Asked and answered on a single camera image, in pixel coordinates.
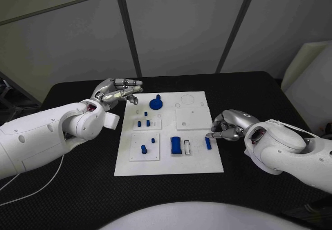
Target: black table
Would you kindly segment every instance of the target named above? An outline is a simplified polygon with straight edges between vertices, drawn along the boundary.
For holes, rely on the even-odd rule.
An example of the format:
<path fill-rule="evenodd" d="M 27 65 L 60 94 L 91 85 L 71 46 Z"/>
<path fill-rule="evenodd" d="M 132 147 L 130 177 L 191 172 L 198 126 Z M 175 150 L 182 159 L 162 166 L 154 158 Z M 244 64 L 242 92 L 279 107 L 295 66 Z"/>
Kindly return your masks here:
<path fill-rule="evenodd" d="M 262 121 L 273 118 L 309 130 L 272 76 L 266 72 L 205 74 L 138 79 L 145 92 L 205 91 L 211 115 L 237 109 Z M 90 98 L 102 81 L 52 87 L 42 110 Z M 126 102 L 117 130 L 65 155 L 50 186 L 35 196 L 0 207 L 2 229 L 96 229 L 130 212 L 177 201 L 214 201 L 278 214 L 328 194 L 292 175 L 268 174 L 244 155 L 244 142 L 218 140 L 224 173 L 115 177 Z M 0 192 L 0 203 L 35 192 L 50 181 L 61 159 L 22 174 Z M 11 179 L 0 181 L 0 186 Z"/>

